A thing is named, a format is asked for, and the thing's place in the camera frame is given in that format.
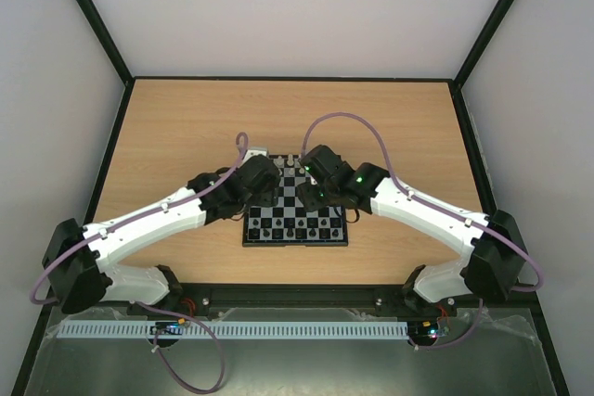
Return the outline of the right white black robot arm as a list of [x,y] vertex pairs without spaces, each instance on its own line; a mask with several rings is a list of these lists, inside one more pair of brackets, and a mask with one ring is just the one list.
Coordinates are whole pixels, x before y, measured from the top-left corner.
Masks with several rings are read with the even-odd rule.
[[511,215],[466,211],[396,183],[388,170],[365,162],[353,169],[329,147],[319,145],[301,159],[309,174],[297,186],[307,211],[343,207],[406,224],[445,244],[458,257],[439,265],[416,267],[399,299],[417,314],[436,303],[473,295],[505,302],[525,264],[526,249]]

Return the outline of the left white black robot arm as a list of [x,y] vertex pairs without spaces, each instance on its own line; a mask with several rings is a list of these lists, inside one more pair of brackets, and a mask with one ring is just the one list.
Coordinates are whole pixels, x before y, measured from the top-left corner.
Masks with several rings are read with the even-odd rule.
[[61,222],[42,259],[58,307],[75,314],[101,302],[175,305],[182,288],[170,267],[126,266],[123,260],[251,206],[271,207],[279,183],[279,168],[259,153],[235,168],[201,173],[172,195],[121,217],[85,226],[73,219]]

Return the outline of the black magnetic chess board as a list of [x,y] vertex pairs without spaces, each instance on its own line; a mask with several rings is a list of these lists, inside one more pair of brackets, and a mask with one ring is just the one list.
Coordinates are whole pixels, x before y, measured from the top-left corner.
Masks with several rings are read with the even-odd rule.
[[[285,160],[284,167],[276,165],[276,159]],[[319,211],[306,211],[297,198],[296,188],[304,182],[310,182],[310,175],[301,166],[299,157],[293,155],[294,166],[287,165],[288,155],[272,155],[270,159],[280,172],[280,192],[276,207],[251,207],[243,218],[242,246],[255,247],[287,247],[287,246],[330,246],[345,247],[348,245],[347,221],[342,208],[323,208]],[[295,170],[294,176],[288,176],[288,170]],[[305,225],[297,224],[299,219],[305,220]],[[327,226],[320,225],[326,219]],[[260,229],[258,239],[250,238],[250,230]],[[297,238],[296,230],[304,228],[305,238]],[[270,231],[270,236],[264,237],[263,229]]]

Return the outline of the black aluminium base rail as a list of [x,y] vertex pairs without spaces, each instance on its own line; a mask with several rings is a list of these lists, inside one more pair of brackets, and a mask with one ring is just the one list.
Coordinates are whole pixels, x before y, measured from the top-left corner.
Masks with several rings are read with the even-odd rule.
[[454,315],[475,308],[474,296],[446,298],[425,303],[416,311],[405,304],[400,285],[224,285],[183,283],[173,295],[154,306],[161,310],[193,313],[214,318],[233,308],[255,309],[356,309],[379,317],[420,320],[435,318],[445,309]]

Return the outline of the black frame post left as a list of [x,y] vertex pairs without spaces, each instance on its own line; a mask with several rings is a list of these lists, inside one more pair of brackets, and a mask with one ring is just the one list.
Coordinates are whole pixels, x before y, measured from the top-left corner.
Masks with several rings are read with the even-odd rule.
[[82,11],[87,23],[92,29],[123,85],[128,86],[134,79],[134,76],[128,69],[121,52],[115,44],[107,25],[95,5],[95,2],[93,0],[75,0],[75,2]]

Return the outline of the black frame post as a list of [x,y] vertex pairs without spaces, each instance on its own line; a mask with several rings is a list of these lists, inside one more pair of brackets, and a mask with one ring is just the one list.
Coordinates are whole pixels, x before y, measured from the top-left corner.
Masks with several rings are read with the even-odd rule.
[[95,5],[95,2],[93,0],[75,0],[75,2],[82,11],[87,23],[92,29],[123,85],[128,86],[134,79],[134,76],[128,69],[121,52],[115,44],[107,25]]
[[468,55],[465,57],[463,63],[454,78],[455,86],[461,90],[464,84],[469,80],[471,74],[486,48],[495,36],[499,26],[503,22],[507,13],[510,11],[515,0],[497,0],[493,9],[491,10],[484,26],[480,30],[477,38],[471,46]]

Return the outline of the black frame post right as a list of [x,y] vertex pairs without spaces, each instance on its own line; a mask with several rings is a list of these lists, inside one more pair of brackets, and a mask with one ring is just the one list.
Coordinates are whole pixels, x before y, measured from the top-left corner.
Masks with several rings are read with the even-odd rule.
[[471,74],[486,48],[495,36],[499,26],[503,22],[507,13],[510,11],[515,0],[497,0],[493,9],[491,10],[484,26],[480,30],[477,38],[471,46],[468,55],[465,57],[463,63],[454,78],[455,86],[461,90],[464,84],[469,80]]

